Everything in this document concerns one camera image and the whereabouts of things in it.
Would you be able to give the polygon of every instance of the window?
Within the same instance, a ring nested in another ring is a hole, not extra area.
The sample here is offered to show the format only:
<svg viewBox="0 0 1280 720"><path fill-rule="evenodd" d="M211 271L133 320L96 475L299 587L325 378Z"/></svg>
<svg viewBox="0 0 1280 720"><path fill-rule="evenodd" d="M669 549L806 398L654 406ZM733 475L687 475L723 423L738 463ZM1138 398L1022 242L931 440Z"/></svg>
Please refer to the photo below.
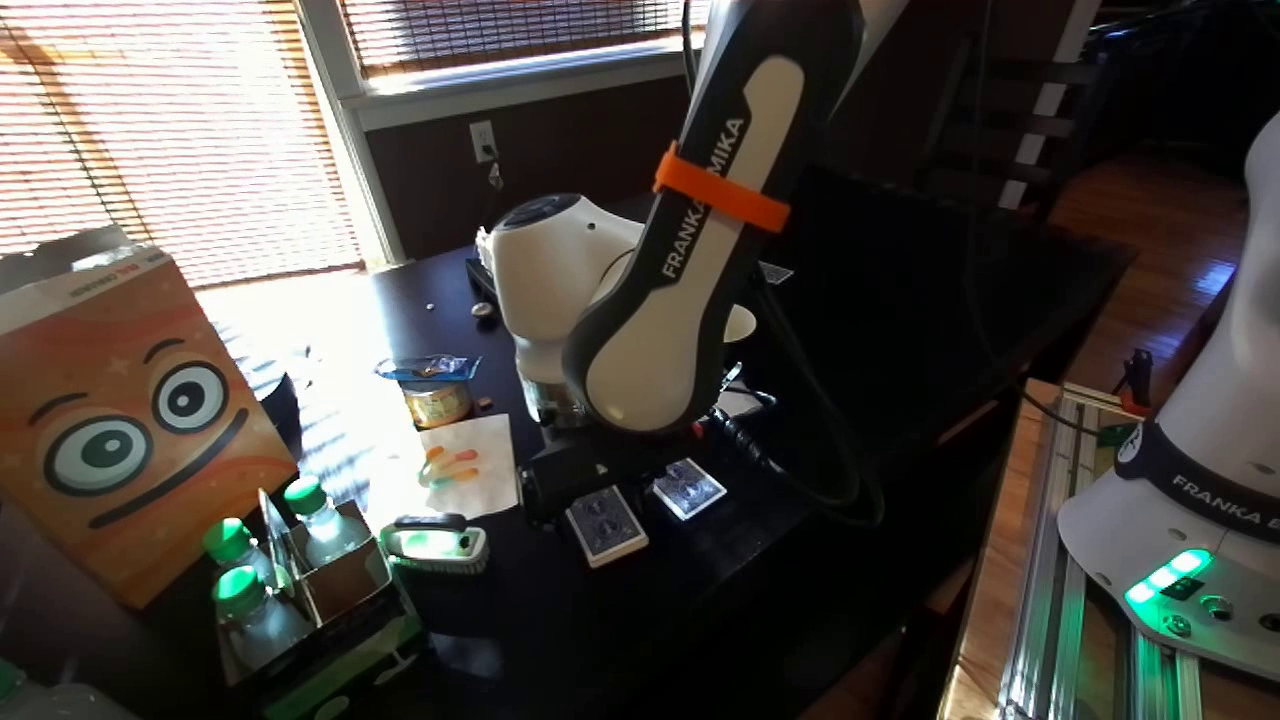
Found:
<svg viewBox="0 0 1280 720"><path fill-rule="evenodd" d="M340 0L365 79L527 59L698 29L706 0Z"/></svg>
<svg viewBox="0 0 1280 720"><path fill-rule="evenodd" d="M195 289L358 267L290 0L0 4L0 251L99 224Z"/></svg>

